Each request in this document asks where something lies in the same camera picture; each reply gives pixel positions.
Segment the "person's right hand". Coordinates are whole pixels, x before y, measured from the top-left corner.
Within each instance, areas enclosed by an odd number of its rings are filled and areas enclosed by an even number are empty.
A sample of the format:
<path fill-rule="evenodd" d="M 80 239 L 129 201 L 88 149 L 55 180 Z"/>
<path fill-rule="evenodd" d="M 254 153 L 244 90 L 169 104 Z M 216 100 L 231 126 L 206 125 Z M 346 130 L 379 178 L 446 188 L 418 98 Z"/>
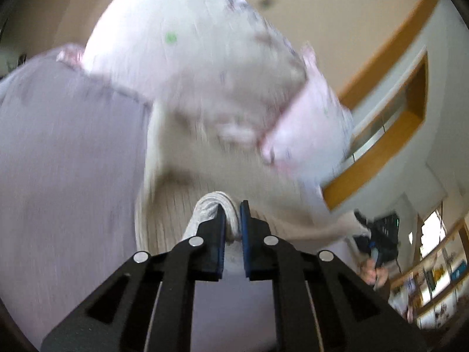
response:
<path fill-rule="evenodd" d="M 374 288 L 382 288 L 389 279 L 388 269 L 385 267 L 377 268 L 372 259 L 367 259 L 360 264 L 359 276 L 367 284 Z"/>

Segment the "dark fuzzy sleeve forearm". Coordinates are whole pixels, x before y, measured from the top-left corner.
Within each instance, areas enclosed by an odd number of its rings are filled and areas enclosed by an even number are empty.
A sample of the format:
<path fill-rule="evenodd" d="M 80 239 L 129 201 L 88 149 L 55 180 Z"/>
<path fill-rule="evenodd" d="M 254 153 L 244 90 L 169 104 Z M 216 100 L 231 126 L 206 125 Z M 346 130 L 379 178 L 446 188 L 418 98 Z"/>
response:
<path fill-rule="evenodd" d="M 388 302 L 391 294 L 390 280 L 387 280 L 381 287 L 377 288 L 375 292 L 376 294 L 378 294 L 379 297 Z"/>

